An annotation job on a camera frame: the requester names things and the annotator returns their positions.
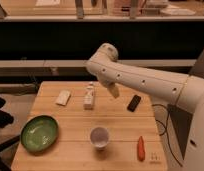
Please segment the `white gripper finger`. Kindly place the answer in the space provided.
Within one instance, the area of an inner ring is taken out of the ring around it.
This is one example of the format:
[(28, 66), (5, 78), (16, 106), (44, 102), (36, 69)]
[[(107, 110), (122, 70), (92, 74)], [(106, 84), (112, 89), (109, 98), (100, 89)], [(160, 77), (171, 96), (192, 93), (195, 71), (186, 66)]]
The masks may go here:
[(114, 97), (114, 98), (118, 98), (119, 97), (119, 89), (115, 84), (111, 84), (108, 87), (108, 91), (110, 92), (110, 94)]

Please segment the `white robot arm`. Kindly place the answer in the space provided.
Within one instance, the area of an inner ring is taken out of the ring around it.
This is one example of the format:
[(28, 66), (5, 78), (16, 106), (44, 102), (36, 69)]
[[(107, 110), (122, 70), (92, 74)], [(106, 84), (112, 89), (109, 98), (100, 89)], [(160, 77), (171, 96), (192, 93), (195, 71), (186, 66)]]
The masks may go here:
[(120, 64), (118, 50), (103, 43), (86, 62), (113, 97), (119, 96), (116, 83), (156, 96), (192, 113), (182, 171), (204, 171), (204, 79), (188, 74)]

